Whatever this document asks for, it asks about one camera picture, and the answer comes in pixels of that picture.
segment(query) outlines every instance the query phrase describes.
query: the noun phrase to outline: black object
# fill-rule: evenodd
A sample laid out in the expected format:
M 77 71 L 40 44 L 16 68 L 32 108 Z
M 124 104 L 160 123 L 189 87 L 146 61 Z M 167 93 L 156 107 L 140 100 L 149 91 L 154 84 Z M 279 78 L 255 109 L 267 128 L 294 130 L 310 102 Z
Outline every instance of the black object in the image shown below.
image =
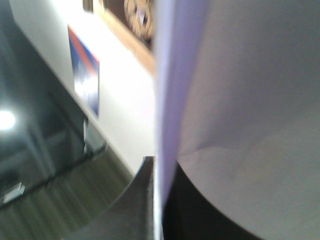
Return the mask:
M 152 240 L 153 166 L 146 157 L 119 199 L 90 224 L 65 240 Z
M 214 206 L 196 189 L 178 165 L 164 210 L 165 240 L 259 240 Z

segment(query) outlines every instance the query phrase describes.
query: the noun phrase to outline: white wall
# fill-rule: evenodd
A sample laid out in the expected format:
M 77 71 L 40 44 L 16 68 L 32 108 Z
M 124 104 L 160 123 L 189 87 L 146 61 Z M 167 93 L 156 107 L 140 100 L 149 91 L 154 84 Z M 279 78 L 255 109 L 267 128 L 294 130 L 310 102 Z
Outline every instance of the white wall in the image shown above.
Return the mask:
M 134 174 L 155 155 L 153 78 L 82 1 L 10 0 L 13 17 L 45 62 Z M 67 25 L 100 62 L 99 117 L 74 91 Z

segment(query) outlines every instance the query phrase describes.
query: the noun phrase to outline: blue poster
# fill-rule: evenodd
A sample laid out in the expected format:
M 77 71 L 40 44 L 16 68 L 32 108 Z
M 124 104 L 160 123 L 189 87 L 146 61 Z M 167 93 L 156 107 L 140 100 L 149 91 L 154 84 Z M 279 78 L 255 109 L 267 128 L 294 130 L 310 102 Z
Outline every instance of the blue poster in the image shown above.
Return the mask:
M 68 26 L 74 91 L 99 115 L 99 61 Z

